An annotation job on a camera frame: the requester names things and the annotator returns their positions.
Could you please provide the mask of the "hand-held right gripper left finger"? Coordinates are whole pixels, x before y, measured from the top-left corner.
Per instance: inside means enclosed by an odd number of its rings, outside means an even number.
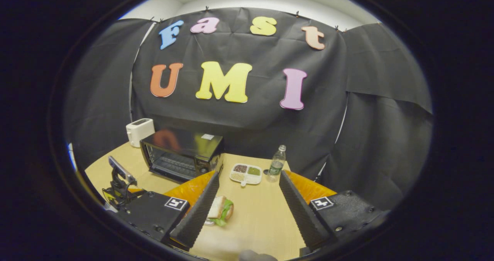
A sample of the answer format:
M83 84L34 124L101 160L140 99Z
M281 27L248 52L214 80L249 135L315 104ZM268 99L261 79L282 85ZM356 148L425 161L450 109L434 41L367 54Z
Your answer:
M191 249L219 189L215 171L164 193L147 191L115 213L123 223L164 245Z

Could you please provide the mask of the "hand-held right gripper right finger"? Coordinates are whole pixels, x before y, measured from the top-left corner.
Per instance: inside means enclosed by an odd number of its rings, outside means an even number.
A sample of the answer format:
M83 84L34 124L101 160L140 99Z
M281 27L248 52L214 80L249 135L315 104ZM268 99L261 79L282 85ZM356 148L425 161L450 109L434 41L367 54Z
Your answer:
M295 172L283 170L279 187L311 251L353 240L388 218L388 210L379 209L354 191L337 193Z

